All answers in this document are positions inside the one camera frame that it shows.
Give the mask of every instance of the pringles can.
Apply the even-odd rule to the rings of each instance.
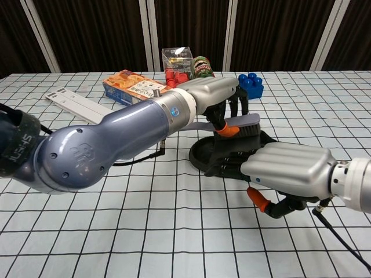
[[[193,59],[194,78],[214,76],[209,60],[204,56],[198,56]]]

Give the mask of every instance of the gray robot arm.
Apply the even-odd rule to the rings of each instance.
[[[241,165],[252,182],[299,197],[331,196],[371,213],[371,159],[336,161],[330,150],[285,142],[259,149]]]
[[[113,112],[98,125],[68,126],[40,137],[13,178],[44,193],[75,192],[98,182],[118,159],[131,159],[231,97],[235,78],[201,80]]]

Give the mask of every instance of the checkered tablecloth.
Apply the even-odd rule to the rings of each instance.
[[[13,74],[0,81],[0,102],[52,130],[86,124],[43,95],[64,86],[122,109],[104,95],[101,80],[112,74]],[[164,80],[162,72],[142,74]],[[249,108],[270,136],[329,148],[336,159],[370,156],[371,72],[257,74],[265,90]],[[275,220],[254,207],[247,183],[204,177],[188,151],[209,135],[173,134],[165,156],[113,167],[74,194],[49,196],[1,178],[0,277],[371,277],[311,208]],[[273,202],[282,198],[254,186]],[[339,198],[324,215],[371,262],[371,215]]]

